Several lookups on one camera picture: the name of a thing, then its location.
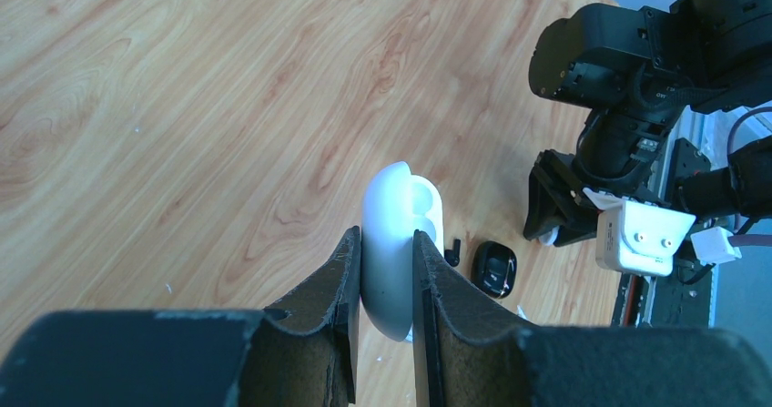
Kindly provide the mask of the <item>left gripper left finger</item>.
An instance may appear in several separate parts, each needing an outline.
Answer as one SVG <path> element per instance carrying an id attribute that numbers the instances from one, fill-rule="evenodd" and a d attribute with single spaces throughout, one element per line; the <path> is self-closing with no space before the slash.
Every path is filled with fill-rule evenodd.
<path id="1" fill-rule="evenodd" d="M 61 310 L 1 365 L 4 406 L 346 406 L 356 397 L 361 232 L 268 307 Z"/>

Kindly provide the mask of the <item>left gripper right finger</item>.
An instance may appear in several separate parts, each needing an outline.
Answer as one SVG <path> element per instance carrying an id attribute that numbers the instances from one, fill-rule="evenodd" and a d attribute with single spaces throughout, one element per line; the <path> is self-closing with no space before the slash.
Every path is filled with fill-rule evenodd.
<path id="1" fill-rule="evenodd" d="M 412 240 L 420 406 L 768 406 L 771 372 L 735 333 L 540 326 Z"/>

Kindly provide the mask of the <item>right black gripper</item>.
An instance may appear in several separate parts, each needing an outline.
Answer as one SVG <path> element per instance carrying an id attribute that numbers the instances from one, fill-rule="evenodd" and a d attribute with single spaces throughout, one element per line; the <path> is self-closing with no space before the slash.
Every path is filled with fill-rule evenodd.
<path id="1" fill-rule="evenodd" d="M 586 188 L 668 208 L 669 202 L 645 186 L 650 175 L 649 169 L 636 162 L 623 176 L 599 178 L 589 173 L 573 154 L 553 149 L 542 151 L 529 174 L 523 237 L 534 240 L 555 230 L 555 247 L 595 238 L 600 209 L 584 194 Z"/>

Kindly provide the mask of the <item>white earbud charging case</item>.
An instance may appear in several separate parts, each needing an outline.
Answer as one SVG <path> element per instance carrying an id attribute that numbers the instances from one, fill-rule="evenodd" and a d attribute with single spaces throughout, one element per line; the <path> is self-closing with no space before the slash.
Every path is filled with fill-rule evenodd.
<path id="1" fill-rule="evenodd" d="M 361 217 L 361 301 L 372 324 L 397 342 L 412 336 L 412 239 L 417 230 L 444 252 L 439 190 L 398 161 L 370 181 Z"/>

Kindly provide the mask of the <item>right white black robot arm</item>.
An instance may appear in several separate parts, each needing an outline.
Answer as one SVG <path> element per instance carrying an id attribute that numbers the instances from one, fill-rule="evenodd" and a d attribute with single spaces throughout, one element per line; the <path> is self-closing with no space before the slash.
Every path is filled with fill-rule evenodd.
<path id="1" fill-rule="evenodd" d="M 686 109 L 760 107 L 771 99 L 771 0 L 677 0 L 668 11 L 590 4 L 547 26 L 529 66 L 538 97 L 589 109 L 574 153 L 541 152 L 529 176 L 523 236 L 591 239 L 589 188 L 699 219 L 771 214 L 771 142 L 731 152 L 725 168 L 646 187 Z"/>

